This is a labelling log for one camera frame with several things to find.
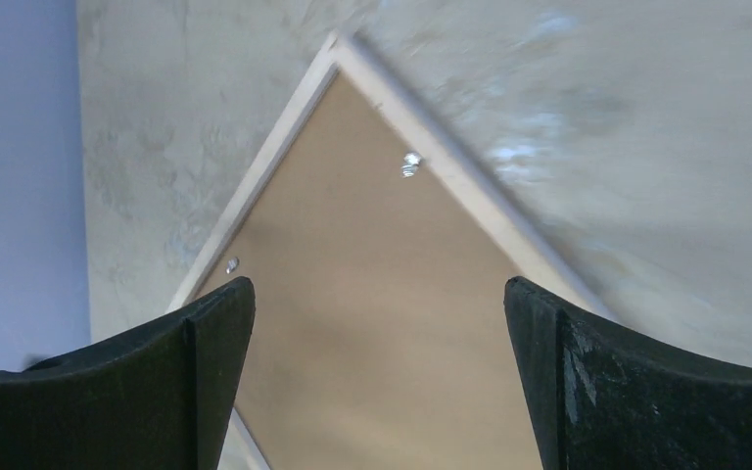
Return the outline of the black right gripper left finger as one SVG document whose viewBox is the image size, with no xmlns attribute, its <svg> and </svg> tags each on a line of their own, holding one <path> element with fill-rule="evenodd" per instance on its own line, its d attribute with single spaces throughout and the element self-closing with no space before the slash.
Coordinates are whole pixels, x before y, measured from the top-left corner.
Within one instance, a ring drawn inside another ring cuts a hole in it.
<svg viewBox="0 0 752 470">
<path fill-rule="evenodd" d="M 253 331 L 252 281 L 0 371 L 0 469 L 214 469 Z"/>
</svg>

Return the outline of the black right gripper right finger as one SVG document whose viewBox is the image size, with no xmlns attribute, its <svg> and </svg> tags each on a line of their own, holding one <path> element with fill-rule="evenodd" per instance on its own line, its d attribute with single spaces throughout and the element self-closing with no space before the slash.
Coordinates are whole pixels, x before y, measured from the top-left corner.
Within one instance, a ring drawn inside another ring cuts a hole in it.
<svg viewBox="0 0 752 470">
<path fill-rule="evenodd" d="M 524 277 L 508 332 L 546 469 L 752 469 L 752 368 L 590 313 Z"/>
</svg>

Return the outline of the wooden picture frame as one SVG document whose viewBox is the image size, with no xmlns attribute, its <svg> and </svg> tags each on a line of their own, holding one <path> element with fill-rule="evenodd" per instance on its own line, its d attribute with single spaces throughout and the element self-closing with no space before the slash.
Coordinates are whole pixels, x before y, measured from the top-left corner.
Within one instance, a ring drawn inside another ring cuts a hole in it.
<svg viewBox="0 0 752 470">
<path fill-rule="evenodd" d="M 183 306 L 228 280 L 245 276 L 225 273 L 226 250 L 282 163 L 319 101 L 338 75 L 344 76 L 405 145 L 423 158 L 420 169 L 431 172 L 474 219 L 516 269 L 544 287 L 586 309 L 602 312 L 603 304 L 556 254 L 529 221 L 511 204 L 495 181 L 482 171 L 420 107 L 362 42 L 343 34 L 328 37 L 291 100 L 270 131 L 244 179 L 215 224 L 172 308 Z M 235 400 L 224 448 L 232 469 L 274 469 L 266 461 L 244 422 Z"/>
</svg>

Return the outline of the brown backing board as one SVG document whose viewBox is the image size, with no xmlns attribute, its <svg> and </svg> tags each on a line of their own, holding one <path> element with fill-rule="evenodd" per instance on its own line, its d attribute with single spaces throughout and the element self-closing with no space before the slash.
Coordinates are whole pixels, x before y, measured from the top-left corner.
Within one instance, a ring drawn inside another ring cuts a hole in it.
<svg viewBox="0 0 752 470">
<path fill-rule="evenodd" d="M 538 469 L 510 260 L 338 75 L 226 250 L 256 292 L 237 406 L 274 469 Z"/>
</svg>

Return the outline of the small metal frame clip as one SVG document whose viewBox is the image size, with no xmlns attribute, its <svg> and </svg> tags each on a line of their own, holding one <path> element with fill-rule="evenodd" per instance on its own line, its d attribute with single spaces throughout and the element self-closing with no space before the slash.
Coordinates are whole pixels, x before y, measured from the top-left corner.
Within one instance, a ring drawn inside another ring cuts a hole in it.
<svg viewBox="0 0 752 470">
<path fill-rule="evenodd" d="M 402 159 L 401 176 L 403 178 L 409 178 L 416 174 L 419 167 L 423 163 L 423 158 L 416 152 L 408 152 Z"/>
</svg>

